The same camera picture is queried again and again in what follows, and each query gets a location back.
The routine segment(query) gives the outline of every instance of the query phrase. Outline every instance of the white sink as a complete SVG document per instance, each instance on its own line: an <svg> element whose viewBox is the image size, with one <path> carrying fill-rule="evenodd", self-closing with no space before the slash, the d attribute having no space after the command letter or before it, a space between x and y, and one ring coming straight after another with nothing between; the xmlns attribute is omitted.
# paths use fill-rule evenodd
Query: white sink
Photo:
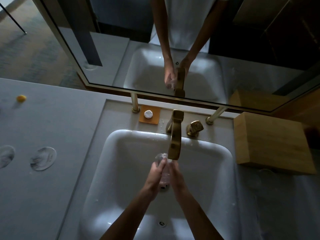
<svg viewBox="0 0 320 240"><path fill-rule="evenodd" d="M181 62L186 54L186 51L172 50L174 64ZM139 48L132 56L123 87L173 96L173 90L165 86L164 76L164 59L160 47ZM197 57L190 66L184 90L189 99L226 103L219 61L209 56Z"/></svg>
<svg viewBox="0 0 320 240"><path fill-rule="evenodd" d="M108 136L82 212L84 239L99 239L118 218L144 185L155 156L167 152L169 140L168 135L131 130ZM190 192L222 237L238 239L234 163L229 150L183 137L179 167ZM151 202L134 239L194 239L172 188L159 192Z"/></svg>

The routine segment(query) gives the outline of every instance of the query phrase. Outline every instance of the gold faucet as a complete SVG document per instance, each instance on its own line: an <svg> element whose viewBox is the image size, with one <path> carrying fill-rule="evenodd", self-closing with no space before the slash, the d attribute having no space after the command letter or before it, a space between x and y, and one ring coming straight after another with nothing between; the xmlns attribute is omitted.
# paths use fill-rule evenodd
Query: gold faucet
<svg viewBox="0 0 320 240"><path fill-rule="evenodd" d="M181 150L181 122L184 112L174 109L172 116L165 128L166 132L171 134L171 142L168 150L168 159L178 160Z"/></svg>
<svg viewBox="0 0 320 240"><path fill-rule="evenodd" d="M203 129L204 128L200 120L196 120L187 125L186 134L190 137L198 137L199 132Z"/></svg>
<svg viewBox="0 0 320 240"><path fill-rule="evenodd" d="M186 96L185 91L183 90L184 79L186 76L186 70L184 68L178 68L177 74L177 84L174 90L174 96L184 98Z"/></svg>

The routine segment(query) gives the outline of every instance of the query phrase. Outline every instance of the person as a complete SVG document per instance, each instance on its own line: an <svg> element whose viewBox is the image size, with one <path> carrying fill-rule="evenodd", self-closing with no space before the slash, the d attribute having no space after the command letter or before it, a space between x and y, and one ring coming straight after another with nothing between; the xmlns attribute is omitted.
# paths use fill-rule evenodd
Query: person
<svg viewBox="0 0 320 240"><path fill-rule="evenodd" d="M158 167L155 162L152 164L146 182L138 195L102 235L100 240L128 240L134 238L149 204L158 194L162 171L166 164L166 158L162 159ZM168 166L170 171L171 187L173 188L175 198L186 217L194 239L223 239L210 222L198 202L189 192L179 170L178 162L172 161Z"/></svg>
<svg viewBox="0 0 320 240"><path fill-rule="evenodd" d="M161 46L164 83L174 88L176 73L170 47L188 50L179 66L187 76L199 52L208 53L210 36L218 26L228 0L151 0L154 26L151 44Z"/></svg>

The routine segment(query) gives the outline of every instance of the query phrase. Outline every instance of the floor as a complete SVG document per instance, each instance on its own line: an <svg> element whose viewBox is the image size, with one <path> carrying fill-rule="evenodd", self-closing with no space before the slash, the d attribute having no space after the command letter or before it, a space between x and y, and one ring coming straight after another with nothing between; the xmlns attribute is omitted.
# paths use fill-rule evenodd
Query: floor
<svg viewBox="0 0 320 240"><path fill-rule="evenodd" d="M10 13L27 34L10 17L0 19L0 77L85 90L33 1Z"/></svg>

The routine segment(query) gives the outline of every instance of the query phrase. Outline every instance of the wooden block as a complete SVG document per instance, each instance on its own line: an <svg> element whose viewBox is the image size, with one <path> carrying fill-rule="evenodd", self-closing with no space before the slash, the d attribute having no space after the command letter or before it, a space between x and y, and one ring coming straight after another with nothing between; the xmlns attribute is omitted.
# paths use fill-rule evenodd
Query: wooden block
<svg viewBox="0 0 320 240"><path fill-rule="evenodd" d="M153 117L151 119L147 119L146 117L144 117L144 112L147 110L151 110L153 113ZM157 125L159 123L160 111L161 108L159 107L142 105L140 108L139 122Z"/></svg>
<svg viewBox="0 0 320 240"><path fill-rule="evenodd" d="M234 118L238 164L290 174L316 174L300 122L243 112Z"/></svg>
<svg viewBox="0 0 320 240"><path fill-rule="evenodd" d="M250 109L272 111L289 100L286 96L273 95L262 91L237 89L230 97L228 104Z"/></svg>

